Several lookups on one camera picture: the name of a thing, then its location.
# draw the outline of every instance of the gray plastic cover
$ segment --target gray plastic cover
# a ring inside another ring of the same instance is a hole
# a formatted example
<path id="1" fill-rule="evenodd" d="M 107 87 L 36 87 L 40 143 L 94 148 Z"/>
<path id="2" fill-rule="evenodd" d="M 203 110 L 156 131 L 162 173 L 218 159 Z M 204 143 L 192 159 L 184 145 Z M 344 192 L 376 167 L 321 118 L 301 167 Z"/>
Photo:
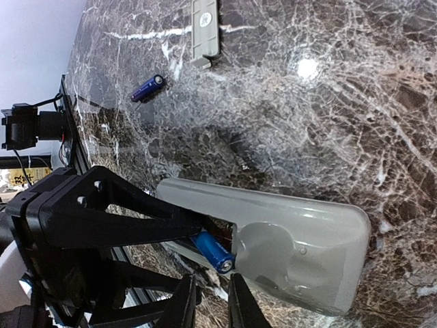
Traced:
<path id="1" fill-rule="evenodd" d="M 350 309 L 371 229 L 360 208 L 173 178 L 157 196 L 234 223 L 236 271 L 259 289 L 325 315 Z"/>
<path id="2" fill-rule="evenodd" d="M 220 53 L 218 15 L 216 0 L 193 0 L 191 63 L 196 67 L 211 67 L 208 58 Z"/>

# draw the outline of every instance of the cable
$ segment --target cable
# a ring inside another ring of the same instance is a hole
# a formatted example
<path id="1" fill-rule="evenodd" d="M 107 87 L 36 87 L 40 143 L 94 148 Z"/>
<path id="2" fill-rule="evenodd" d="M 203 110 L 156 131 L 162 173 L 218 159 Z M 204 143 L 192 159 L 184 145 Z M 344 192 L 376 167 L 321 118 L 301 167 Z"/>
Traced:
<path id="1" fill-rule="evenodd" d="M 29 177 L 27 176 L 26 170 L 25 170 L 25 166 L 23 165 L 23 161 L 21 160 L 20 155 L 18 155 L 17 151 L 15 149 L 12 150 L 15 153 L 16 159 L 18 159 L 18 162 L 20 163 L 21 169 L 23 170 L 23 175 L 25 176 L 25 179 L 27 181 L 27 184 L 29 186 L 32 185 L 32 182 L 30 182 Z"/>
<path id="2" fill-rule="evenodd" d="M 58 153 L 58 156 L 59 156 L 59 160 L 61 161 L 61 163 L 65 166 L 65 167 L 67 167 L 68 165 L 66 164 L 66 162 L 64 161 L 64 159 L 62 158 L 62 153 L 61 152 L 63 152 L 63 149 L 64 149 L 64 143 L 66 142 L 66 135 L 62 135 L 62 142 L 61 142 L 61 147 L 59 147 L 59 153 Z"/>
<path id="3" fill-rule="evenodd" d="M 39 159 L 41 162 L 43 162 L 45 164 L 45 166 L 47 166 L 51 171 L 53 171 L 52 167 L 49 164 L 47 164 L 47 162 L 44 159 L 42 159 L 41 157 L 36 157 L 36 156 L 34 156 L 34 158 Z"/>
<path id="4" fill-rule="evenodd" d="M 32 277 L 28 274 L 28 273 L 25 273 L 22 277 L 21 277 L 21 279 L 20 279 L 22 282 L 25 282 L 26 284 L 28 284 L 29 286 L 31 286 L 32 287 L 32 284 L 33 284 L 33 279 L 32 279 Z"/>
<path id="5" fill-rule="evenodd" d="M 58 101 L 59 99 L 61 99 L 63 96 L 62 94 L 57 94 L 56 97 L 54 97 L 53 99 L 48 99 L 42 102 L 39 102 L 38 104 L 35 104 L 34 107 L 41 107 L 50 103 L 54 103 L 55 101 Z"/>
<path id="6" fill-rule="evenodd" d="M 57 106 L 56 101 L 54 101 L 53 104 L 54 104 L 54 106 L 55 106 L 56 111 L 59 111 L 59 107 Z"/>

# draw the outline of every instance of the dark marble surface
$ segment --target dark marble surface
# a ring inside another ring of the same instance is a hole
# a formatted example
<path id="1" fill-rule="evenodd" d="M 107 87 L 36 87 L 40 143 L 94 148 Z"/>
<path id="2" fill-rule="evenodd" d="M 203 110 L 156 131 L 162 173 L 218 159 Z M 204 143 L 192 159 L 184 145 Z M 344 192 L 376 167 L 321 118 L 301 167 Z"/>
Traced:
<path id="1" fill-rule="evenodd" d="M 437 3 L 222 0 L 220 13 L 222 55 L 200 70 L 188 0 L 89 1 L 67 85 L 91 163 L 151 193 L 176 176 L 360 206 L 372 238 L 350 312 L 257 292 L 268 320 L 436 327 Z M 156 73 L 168 87 L 131 103 Z M 132 254 L 174 276 L 201 271 L 158 245 Z M 199 327 L 225 327 L 220 282 L 200 275 Z"/>

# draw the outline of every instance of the white wall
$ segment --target white wall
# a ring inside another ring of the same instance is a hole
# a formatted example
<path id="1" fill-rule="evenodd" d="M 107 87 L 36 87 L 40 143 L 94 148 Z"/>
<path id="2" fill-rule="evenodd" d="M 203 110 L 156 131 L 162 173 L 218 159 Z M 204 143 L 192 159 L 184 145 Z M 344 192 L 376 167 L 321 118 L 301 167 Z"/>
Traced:
<path id="1" fill-rule="evenodd" d="M 85 4 L 86 0 L 0 0 L 0 109 L 56 95 Z M 5 142 L 4 129 L 0 126 L 0 143 Z M 39 141 L 20 154 L 50 154 L 51 146 L 51 141 Z M 14 153 L 0 150 L 1 156 Z"/>

